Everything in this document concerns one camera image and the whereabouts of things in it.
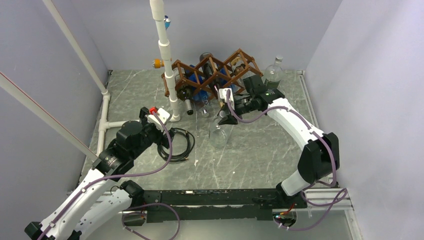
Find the clear bottle red label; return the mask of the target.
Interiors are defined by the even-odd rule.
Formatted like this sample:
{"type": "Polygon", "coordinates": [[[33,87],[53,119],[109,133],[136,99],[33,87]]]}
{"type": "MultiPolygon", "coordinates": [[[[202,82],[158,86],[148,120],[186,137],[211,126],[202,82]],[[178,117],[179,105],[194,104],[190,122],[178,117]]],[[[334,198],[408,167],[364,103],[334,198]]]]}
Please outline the clear bottle red label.
{"type": "Polygon", "coordinates": [[[283,57],[277,55],[274,63],[269,65],[264,72],[264,84],[268,89],[277,89],[283,79],[284,71],[282,69],[283,57]]]}

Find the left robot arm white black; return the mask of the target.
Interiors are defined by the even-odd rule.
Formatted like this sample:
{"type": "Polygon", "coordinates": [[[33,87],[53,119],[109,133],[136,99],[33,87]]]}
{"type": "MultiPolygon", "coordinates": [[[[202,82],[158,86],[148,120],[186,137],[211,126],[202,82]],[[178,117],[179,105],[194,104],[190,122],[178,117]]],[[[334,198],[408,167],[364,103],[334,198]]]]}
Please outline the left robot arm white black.
{"type": "Polygon", "coordinates": [[[118,212],[139,209],[144,190],[132,180],[122,183],[103,202],[95,202],[121,178],[130,177],[134,161],[151,145],[169,148],[172,134],[165,125],[172,119],[163,108],[141,108],[139,120],[122,124],[80,185],[43,221],[30,222],[24,229],[26,235],[32,240],[85,240],[118,212]]]}

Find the clear square glass bottle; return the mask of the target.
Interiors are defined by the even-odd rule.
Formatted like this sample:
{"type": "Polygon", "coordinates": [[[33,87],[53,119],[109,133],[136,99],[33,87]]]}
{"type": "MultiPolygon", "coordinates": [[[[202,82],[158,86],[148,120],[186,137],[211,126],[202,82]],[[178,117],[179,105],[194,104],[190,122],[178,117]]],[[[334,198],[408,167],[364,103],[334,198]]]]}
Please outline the clear square glass bottle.
{"type": "Polygon", "coordinates": [[[217,149],[222,149],[227,145],[232,130],[232,126],[229,124],[219,124],[220,120],[222,120],[224,116],[225,114],[219,111],[213,117],[209,126],[209,142],[217,149]]]}

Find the dark green wine bottle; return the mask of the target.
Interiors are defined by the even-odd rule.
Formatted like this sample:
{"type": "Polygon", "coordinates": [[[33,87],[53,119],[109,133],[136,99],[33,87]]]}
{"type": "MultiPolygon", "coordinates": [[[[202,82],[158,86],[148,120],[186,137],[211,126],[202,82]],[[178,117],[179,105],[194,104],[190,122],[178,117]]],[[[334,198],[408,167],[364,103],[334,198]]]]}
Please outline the dark green wine bottle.
{"type": "Polygon", "coordinates": [[[194,110],[192,108],[192,103],[191,103],[191,99],[193,98],[192,89],[188,85],[180,87],[177,90],[177,97],[184,102],[186,113],[189,116],[193,115],[194,110]]]}

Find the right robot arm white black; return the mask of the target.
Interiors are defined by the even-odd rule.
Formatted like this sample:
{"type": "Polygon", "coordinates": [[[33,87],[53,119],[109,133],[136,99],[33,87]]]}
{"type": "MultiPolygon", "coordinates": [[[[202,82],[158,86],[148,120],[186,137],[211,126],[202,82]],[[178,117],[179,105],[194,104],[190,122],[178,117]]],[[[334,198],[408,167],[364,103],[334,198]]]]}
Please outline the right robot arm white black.
{"type": "Polygon", "coordinates": [[[221,88],[219,98],[223,101],[220,125],[252,123],[242,115],[259,111],[277,122],[301,149],[297,169],[279,183],[275,194],[276,203],[287,208],[295,201],[295,195],[322,183],[322,178],[332,175],[340,167],[339,139],[333,133],[325,133],[306,120],[276,88],[267,87],[259,75],[243,80],[247,95],[235,99],[231,88],[221,88]]]}

